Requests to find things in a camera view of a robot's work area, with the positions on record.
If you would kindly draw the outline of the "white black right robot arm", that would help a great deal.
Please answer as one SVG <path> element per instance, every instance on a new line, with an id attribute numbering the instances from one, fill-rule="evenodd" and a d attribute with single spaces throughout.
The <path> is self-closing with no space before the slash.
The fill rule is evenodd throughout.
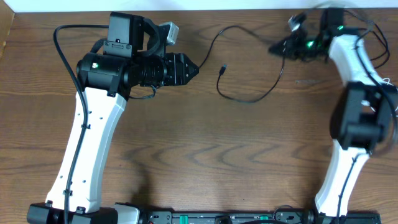
<path id="1" fill-rule="evenodd" d="M 344 90 L 332 112 L 331 161 L 315 207 L 302 215 L 301 223 L 364 223 L 379 215 L 349 213 L 348 202 L 365 163 L 378 144 L 393 130 L 397 141 L 397 88 L 375 71 L 363 45 L 365 31 L 336 26 L 309 38 L 300 30 L 269 48 L 269 52 L 291 60 L 326 55 L 336 65 Z"/>

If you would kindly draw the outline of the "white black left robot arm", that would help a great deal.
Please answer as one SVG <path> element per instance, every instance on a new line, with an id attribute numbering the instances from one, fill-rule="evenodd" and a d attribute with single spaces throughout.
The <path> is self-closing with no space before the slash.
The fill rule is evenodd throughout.
<path id="1" fill-rule="evenodd" d="M 136 85 L 186 85 L 199 72 L 185 54 L 126 58 L 86 54 L 76 68 L 82 91 L 58 177 L 42 203 L 30 205 L 29 223 L 144 223 L 128 203 L 102 207 L 103 173 L 116 125 Z"/>

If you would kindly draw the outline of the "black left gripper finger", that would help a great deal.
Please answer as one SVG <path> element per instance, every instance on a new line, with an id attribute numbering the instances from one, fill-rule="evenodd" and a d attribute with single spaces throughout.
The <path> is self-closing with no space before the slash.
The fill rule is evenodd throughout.
<path id="1" fill-rule="evenodd" d="M 177 71 L 180 73 L 198 73 L 199 68 L 186 54 L 177 54 Z"/>
<path id="2" fill-rule="evenodd" d="M 177 85 L 182 86 L 188 84 L 196 75 L 198 75 L 198 71 L 192 73 L 177 72 Z"/>

